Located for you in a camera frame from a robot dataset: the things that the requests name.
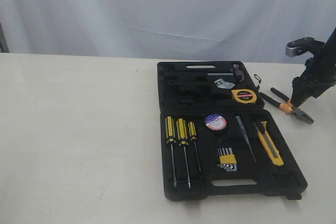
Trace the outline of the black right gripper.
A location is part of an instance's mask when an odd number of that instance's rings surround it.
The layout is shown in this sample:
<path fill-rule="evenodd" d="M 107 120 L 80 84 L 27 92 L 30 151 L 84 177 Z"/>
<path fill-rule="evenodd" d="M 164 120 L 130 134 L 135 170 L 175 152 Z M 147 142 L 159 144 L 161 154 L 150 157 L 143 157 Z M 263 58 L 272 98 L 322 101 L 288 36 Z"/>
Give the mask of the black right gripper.
<path fill-rule="evenodd" d="M 311 96 L 318 98 L 335 85 L 335 50 L 294 50 L 292 57 L 310 52 L 305 70 L 292 81 L 291 104 L 301 106 Z"/>

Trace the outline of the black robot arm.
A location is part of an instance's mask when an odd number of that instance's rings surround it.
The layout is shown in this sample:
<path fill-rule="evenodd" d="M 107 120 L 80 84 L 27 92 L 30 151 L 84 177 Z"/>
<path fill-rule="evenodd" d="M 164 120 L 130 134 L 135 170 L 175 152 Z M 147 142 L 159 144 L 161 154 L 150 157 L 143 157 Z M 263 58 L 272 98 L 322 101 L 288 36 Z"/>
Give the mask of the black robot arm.
<path fill-rule="evenodd" d="M 335 85 L 335 31 L 326 42 L 303 37 L 286 45 L 286 55 L 295 57 L 310 52 L 306 69 L 292 80 L 291 103 L 301 106 L 310 97 L 318 98 Z"/>

